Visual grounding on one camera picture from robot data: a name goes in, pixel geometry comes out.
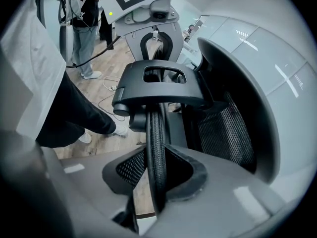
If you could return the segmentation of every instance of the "white cable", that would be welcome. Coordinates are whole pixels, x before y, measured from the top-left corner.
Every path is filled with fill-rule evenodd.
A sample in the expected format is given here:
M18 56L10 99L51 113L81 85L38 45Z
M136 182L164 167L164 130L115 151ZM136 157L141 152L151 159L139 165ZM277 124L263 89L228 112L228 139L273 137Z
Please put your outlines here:
M118 78L118 79L120 79L120 77L117 77L117 76L106 76L106 77L103 78L103 85L104 85L104 87L105 87L106 89L108 89L110 92L115 92L115 91L116 91L116 86L115 86L115 89L114 89L114 87L108 88L108 87L105 86L105 80L106 80L106 78L109 78L109 77L115 77L115 78Z
M119 82L119 81L116 81L116 80L113 80L113 79L108 79L109 77L115 77L115 78L120 79L120 77L117 77L117 76L106 76L106 77L104 77L104 78L96 78L96 79L102 80L102 81L103 81L103 86L104 86L107 90L109 90L110 92L115 92L116 89L117 89L117 86L111 86L110 88L108 88L108 87L105 86L105 80L110 80L110 81L114 81L114 82ZM118 118L116 117L116 114L111 113L111 112L105 110L103 107L100 106L100 103L101 103L101 102L103 102L104 100L106 100L107 98L109 98L109 97L111 97L111 96L113 96L113 95L114 95L114 94L105 97L104 99L102 99L101 101L99 101L99 103L94 103L94 102L92 102L92 104L96 104L99 109L103 110L104 112L106 112L106 113L109 114L109 115L112 115L116 120L118 120L118 121L125 121L125 117L123 118L123 120L120 120L120 119L118 119Z

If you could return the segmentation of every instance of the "mesh panel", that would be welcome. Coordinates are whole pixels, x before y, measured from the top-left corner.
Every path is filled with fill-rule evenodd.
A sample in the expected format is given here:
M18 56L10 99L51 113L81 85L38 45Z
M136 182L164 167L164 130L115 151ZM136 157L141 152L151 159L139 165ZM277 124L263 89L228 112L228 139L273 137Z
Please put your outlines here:
M134 155L132 158L120 163L116 167L119 176L135 187L145 171L144 151Z
M237 106L226 93L229 106L217 114L195 113L203 152L233 161L254 172L256 159Z

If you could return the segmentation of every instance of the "white sneaker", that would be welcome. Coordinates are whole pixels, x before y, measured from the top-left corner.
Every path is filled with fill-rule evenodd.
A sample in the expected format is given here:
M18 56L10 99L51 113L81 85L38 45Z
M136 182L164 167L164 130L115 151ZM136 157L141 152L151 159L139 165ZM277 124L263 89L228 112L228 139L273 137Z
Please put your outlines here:
M91 135L85 132L78 140L85 144L89 144L91 142Z
M117 128L113 132L113 134L117 134L122 137L126 137L128 135L128 128L122 125L117 125Z
M100 71L94 71L93 74L91 74L90 76L83 76L84 79L93 79L93 78L99 78L102 75L102 73Z

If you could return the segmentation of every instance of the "power cord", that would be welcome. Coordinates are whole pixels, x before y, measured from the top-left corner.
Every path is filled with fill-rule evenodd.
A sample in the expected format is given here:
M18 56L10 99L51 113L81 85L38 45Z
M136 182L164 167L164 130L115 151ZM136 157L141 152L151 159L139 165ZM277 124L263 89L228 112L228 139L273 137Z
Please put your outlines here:
M114 81L114 82L119 82L119 81L116 81L116 80L113 80L113 79L108 79L109 77L114 77L114 78L120 79L120 77L117 77L117 76L106 76L106 77L104 77L104 78L94 78L94 79L102 80L102 81L103 81L103 86L104 86L108 91L110 91L110 92L115 92L116 89L117 89L117 86L111 86L111 87L108 88L108 87L105 86L105 80ZM111 94L111 95L105 97L104 99L102 99L102 100L99 101L98 103L92 102L92 104L95 104L95 106L96 106L97 108L101 109L101 110L104 111L105 113L107 113L107 114L109 114L109 115L112 115L117 121L125 121L125 117L123 118L123 120L120 120L120 119L118 119L118 118L116 117L116 114L111 113L111 112L105 110L105 109L101 106L101 103L102 103L103 101L105 101L106 99L110 98L110 97L113 96L113 95L114 95L114 94Z
M101 51L100 53L96 54L94 57L90 58L89 60L83 62L82 64L78 64L78 65L75 65L75 66L66 66L66 68L77 68L77 67L80 67L80 66L83 66L85 65L86 63L90 62L91 60L101 56L103 53L105 53L107 50L109 50L116 42L117 40L120 39L120 36L117 36L113 42L111 42L103 51Z

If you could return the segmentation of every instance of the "light blue jeans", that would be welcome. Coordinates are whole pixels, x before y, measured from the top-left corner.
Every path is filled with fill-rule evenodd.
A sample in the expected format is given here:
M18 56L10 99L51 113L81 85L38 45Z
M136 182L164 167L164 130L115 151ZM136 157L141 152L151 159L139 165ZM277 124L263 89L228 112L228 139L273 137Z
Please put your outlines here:
M96 31L98 26L88 27L75 27L74 29L74 50L73 58L76 64L84 63L89 60L94 52ZM84 76L90 76L93 74L91 63L88 62L79 69Z

